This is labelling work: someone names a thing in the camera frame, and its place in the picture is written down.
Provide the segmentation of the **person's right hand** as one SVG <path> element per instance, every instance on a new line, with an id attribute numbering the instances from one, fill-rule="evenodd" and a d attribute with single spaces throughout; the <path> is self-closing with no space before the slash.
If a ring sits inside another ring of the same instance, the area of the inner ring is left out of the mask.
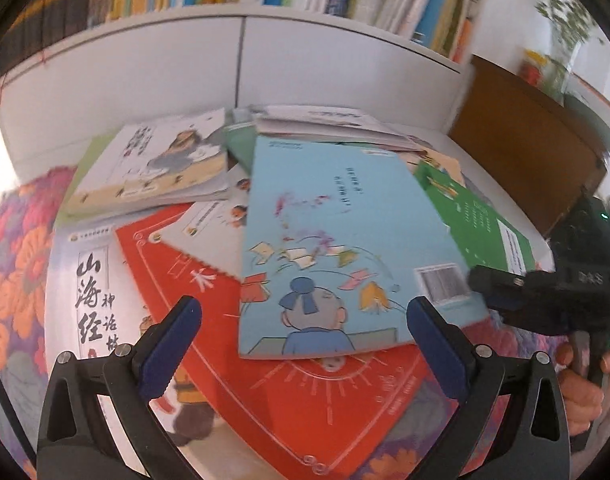
<path id="1" fill-rule="evenodd" d="M 570 368 L 574 351 L 568 342 L 559 346 L 555 359 L 563 367 L 558 374 L 558 381 L 565 405 L 568 433 L 571 437 L 576 437 L 586 432 L 610 407 L 610 351 L 601 360 L 601 370 L 608 378 L 608 386 L 604 389 Z"/>

